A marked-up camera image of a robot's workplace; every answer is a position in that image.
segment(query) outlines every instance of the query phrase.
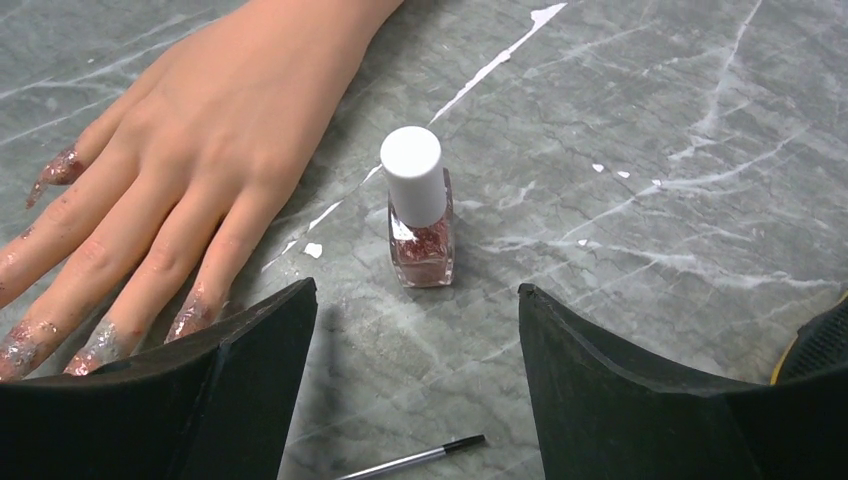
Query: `fake hand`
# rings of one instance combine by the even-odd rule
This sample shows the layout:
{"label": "fake hand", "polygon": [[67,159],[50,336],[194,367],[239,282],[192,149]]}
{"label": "fake hand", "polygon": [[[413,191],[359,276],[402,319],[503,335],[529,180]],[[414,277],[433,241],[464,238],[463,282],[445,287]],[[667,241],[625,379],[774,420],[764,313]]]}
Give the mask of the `fake hand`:
{"label": "fake hand", "polygon": [[28,207],[70,187],[0,250],[0,307],[68,261],[0,342],[0,380],[35,369],[129,274],[67,373],[129,356],[198,262],[166,341],[212,323],[382,23],[345,4],[252,0],[166,51],[43,170]]}

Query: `pen tip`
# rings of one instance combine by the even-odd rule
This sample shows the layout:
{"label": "pen tip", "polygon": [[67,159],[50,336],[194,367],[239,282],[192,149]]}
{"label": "pen tip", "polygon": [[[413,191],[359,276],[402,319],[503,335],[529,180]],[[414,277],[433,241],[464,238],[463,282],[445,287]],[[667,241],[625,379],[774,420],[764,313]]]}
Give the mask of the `pen tip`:
{"label": "pen tip", "polygon": [[474,445],[479,445],[481,443],[486,442],[485,435],[474,435],[473,437],[466,437],[460,440],[456,440],[454,442],[450,442],[445,444],[444,449],[445,453],[453,453],[458,450],[463,450],[468,447],[473,447]]}

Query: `nail polish bottle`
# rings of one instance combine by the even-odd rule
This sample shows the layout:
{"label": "nail polish bottle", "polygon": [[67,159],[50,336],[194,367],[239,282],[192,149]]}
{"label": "nail polish bottle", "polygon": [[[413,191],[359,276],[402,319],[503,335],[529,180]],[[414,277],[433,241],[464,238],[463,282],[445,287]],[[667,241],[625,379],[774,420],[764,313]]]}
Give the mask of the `nail polish bottle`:
{"label": "nail polish bottle", "polygon": [[453,198],[439,139],[421,127],[390,133],[380,148],[389,185],[389,251],[404,287],[450,285]]}

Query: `gray marble surface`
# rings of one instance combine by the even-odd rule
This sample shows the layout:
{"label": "gray marble surface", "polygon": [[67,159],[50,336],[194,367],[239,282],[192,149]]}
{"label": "gray marble surface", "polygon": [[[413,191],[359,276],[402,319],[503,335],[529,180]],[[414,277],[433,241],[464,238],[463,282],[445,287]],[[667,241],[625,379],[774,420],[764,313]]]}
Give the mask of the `gray marble surface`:
{"label": "gray marble surface", "polygon": [[[0,1],[3,241],[35,218],[23,199],[42,164],[163,49],[238,3]],[[382,138],[428,124],[554,3],[409,1],[375,40],[234,293],[249,304],[303,276],[318,282],[281,478],[326,478],[481,432],[490,447],[399,478],[543,478],[521,282],[661,355],[753,382],[838,296],[848,278],[839,0],[569,2],[432,123],[454,181],[458,278],[438,291],[398,286],[385,184],[365,180]],[[323,255],[305,254],[308,243]],[[52,278],[0,313],[0,333]]]}

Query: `white paint splatter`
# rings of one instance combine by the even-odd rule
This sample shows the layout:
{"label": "white paint splatter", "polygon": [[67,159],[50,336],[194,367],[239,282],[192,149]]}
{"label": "white paint splatter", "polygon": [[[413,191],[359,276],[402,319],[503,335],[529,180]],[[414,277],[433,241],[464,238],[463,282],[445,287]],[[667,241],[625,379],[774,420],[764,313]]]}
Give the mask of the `white paint splatter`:
{"label": "white paint splatter", "polygon": [[271,259],[271,261],[270,261],[270,262],[268,262],[268,263],[266,263],[265,265],[263,265],[263,266],[262,266],[262,268],[261,268],[259,271],[260,271],[260,272],[264,272],[265,270],[268,270],[268,268],[270,268],[270,267],[271,267],[271,265],[273,265],[273,264],[274,264],[277,260],[279,260],[279,259],[280,259],[280,257],[282,257],[283,255],[285,255],[285,254],[286,254],[286,252],[288,252],[289,250],[291,250],[291,247],[293,247],[293,246],[294,246],[294,244],[296,244],[296,243],[297,243],[297,240],[292,240],[291,242],[289,242],[289,244],[288,244],[288,245],[286,245],[286,248],[284,248],[284,249],[283,249],[283,251],[282,251],[282,252],[280,252],[280,254],[279,254],[279,255],[277,255],[276,257],[274,257],[273,259]]}
{"label": "white paint splatter", "polygon": [[558,3],[543,10],[534,10],[530,12],[530,18],[533,20],[533,27],[530,29],[530,31],[524,34],[523,37],[519,38],[517,42],[510,45],[509,48],[499,53],[494,60],[489,62],[488,65],[481,68],[477,72],[477,74],[474,75],[474,78],[469,80],[468,83],[465,84],[465,87],[463,87],[462,90],[457,92],[457,94],[450,102],[445,104],[445,106],[442,107],[441,110],[436,112],[436,115],[433,116],[432,120],[430,120],[428,126],[435,122],[439,117],[441,117],[442,114],[450,110],[450,108],[456,105],[457,102],[462,100],[462,97],[464,97],[468,92],[470,92],[471,89],[474,88],[478,83],[483,81],[483,79],[486,78],[490,73],[492,73],[492,71],[497,68],[498,65],[509,61],[509,58],[518,49],[518,47],[520,47],[524,42],[530,39],[530,37],[535,35],[540,28],[542,28],[543,26],[545,26],[546,23],[551,21],[551,19],[554,18],[554,16],[556,16],[556,14],[559,13],[559,11],[562,10],[566,5],[568,4]]}
{"label": "white paint splatter", "polygon": [[365,179],[364,179],[364,180],[362,180],[362,182],[360,183],[360,185],[362,185],[363,183],[367,182],[367,181],[368,181],[368,179],[370,179],[371,177],[373,177],[375,173],[379,172],[381,168],[383,168],[383,166],[382,166],[382,165],[377,165],[376,167],[372,168],[372,169],[371,169],[371,171],[370,171],[370,172],[368,172],[368,175],[365,175]]}
{"label": "white paint splatter", "polygon": [[303,249],[303,253],[312,258],[319,258],[324,253],[324,246],[320,243],[307,243],[306,248]]}
{"label": "white paint splatter", "polygon": [[324,213],[322,213],[322,214],[321,214],[318,218],[316,218],[315,220],[312,220],[311,222],[309,222],[309,228],[308,228],[306,231],[308,232],[309,230],[312,230],[313,228],[315,228],[315,226],[316,226],[316,225],[318,225],[319,223],[321,223],[321,220],[324,220],[324,219],[327,217],[327,215],[329,215],[329,214],[330,214],[333,210],[335,210],[336,208],[338,208],[338,206],[339,206],[339,205],[341,205],[341,204],[342,204],[342,201],[341,201],[341,200],[339,200],[338,202],[336,202],[336,203],[334,203],[334,204],[330,205],[329,207],[327,207],[327,209],[326,209],[326,210],[324,210]]}

